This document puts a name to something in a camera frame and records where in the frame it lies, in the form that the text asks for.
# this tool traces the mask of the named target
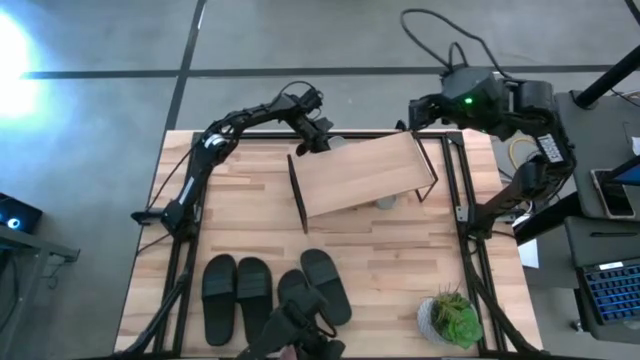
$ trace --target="green succulent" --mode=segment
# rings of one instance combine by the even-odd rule
[[[483,336],[478,316],[469,300],[458,292],[441,293],[432,308],[433,326],[444,339],[468,349]]]

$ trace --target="slide sandal strap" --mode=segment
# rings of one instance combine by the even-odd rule
[[[214,275],[202,284],[202,297],[233,293],[233,279],[229,275]]]
[[[264,273],[238,275],[238,299],[269,295],[268,277]]]
[[[333,262],[327,260],[311,264],[306,270],[305,275],[313,285],[324,284],[340,278]]]

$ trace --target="black slide sandal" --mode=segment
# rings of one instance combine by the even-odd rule
[[[322,250],[309,249],[300,256],[300,264],[309,284],[329,303],[324,312],[333,325],[344,325],[351,319],[351,305],[344,290],[338,269]]]
[[[296,293],[305,292],[308,288],[307,279],[302,271],[289,270],[282,275],[278,282],[278,302],[284,304]]]
[[[204,332],[209,345],[220,346],[231,340],[235,308],[236,262],[231,255],[218,255],[202,275]]]
[[[271,271],[264,261],[249,257],[238,264],[238,302],[242,307],[244,333],[251,344],[273,311]]]

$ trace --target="metal bracket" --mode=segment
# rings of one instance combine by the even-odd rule
[[[468,206],[456,206],[456,218],[460,222],[469,221],[469,207]],[[514,213],[506,213],[496,218],[496,222],[513,223],[517,217]]]

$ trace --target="smartphone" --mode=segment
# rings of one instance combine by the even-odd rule
[[[606,169],[591,170],[593,185],[596,187],[607,217],[610,219],[634,218],[636,213],[631,207],[624,185],[602,181],[610,171]]]

